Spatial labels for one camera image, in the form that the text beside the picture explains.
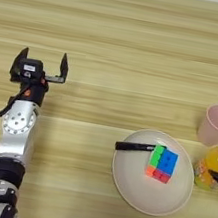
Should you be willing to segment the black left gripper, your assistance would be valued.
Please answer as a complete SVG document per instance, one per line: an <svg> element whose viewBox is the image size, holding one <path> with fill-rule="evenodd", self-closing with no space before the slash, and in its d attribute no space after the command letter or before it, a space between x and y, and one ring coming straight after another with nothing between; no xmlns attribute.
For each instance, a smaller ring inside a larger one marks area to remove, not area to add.
<svg viewBox="0 0 218 218"><path fill-rule="evenodd" d="M60 67L60 77L57 75L54 77L46 76L45 73L36 74L35 72L20 71L20 61L27 58L29 53L29 48L23 48L22 51L17 55L12 63L10 69L11 81L20 84L21 95L18 100L32 101L38 106L42 106L44 100L44 95L48 92L49 83L64 84L65 79L68 74L68 55L64 53L62 57L61 67Z"/></svg>

